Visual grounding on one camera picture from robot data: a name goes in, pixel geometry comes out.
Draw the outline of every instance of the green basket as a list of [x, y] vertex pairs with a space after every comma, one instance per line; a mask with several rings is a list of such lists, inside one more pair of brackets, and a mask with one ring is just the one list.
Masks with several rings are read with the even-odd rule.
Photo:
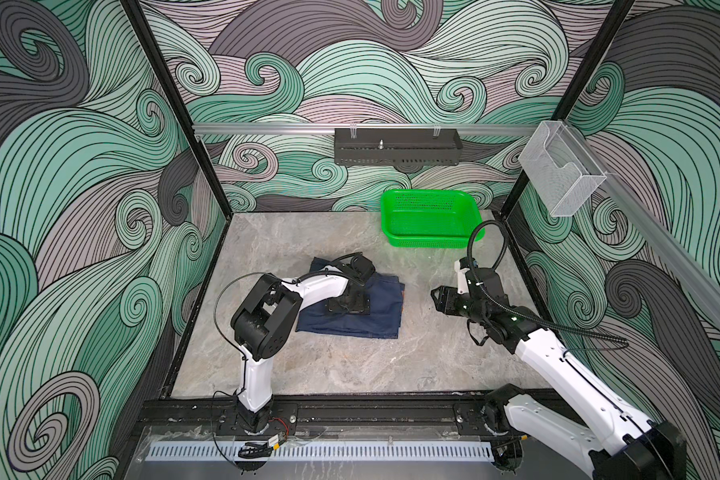
[[[467, 248], [482, 221], [470, 194], [458, 190], [387, 190], [382, 231], [393, 246]], [[484, 235], [481, 230], [476, 240]]]

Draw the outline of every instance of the wave pattern wallpaper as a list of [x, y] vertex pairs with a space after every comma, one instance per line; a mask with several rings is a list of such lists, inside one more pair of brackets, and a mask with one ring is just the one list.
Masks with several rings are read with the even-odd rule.
[[111, 478], [224, 224], [118, 0], [0, 0], [0, 480]]
[[[358, 124], [547, 120], [611, 3], [142, 1], [195, 122]], [[235, 211], [377, 210], [389, 188], [463, 190], [496, 208], [527, 139], [464, 140], [459, 166], [404, 174], [336, 166], [330, 137], [204, 137]]]
[[[720, 285], [720, 2], [627, 19], [569, 120]], [[553, 219], [529, 187], [511, 223], [553, 318], [631, 344], [578, 357], [682, 429], [689, 478], [720, 479], [715, 319], [602, 192], [575, 216]], [[568, 347], [606, 346], [565, 339]]]

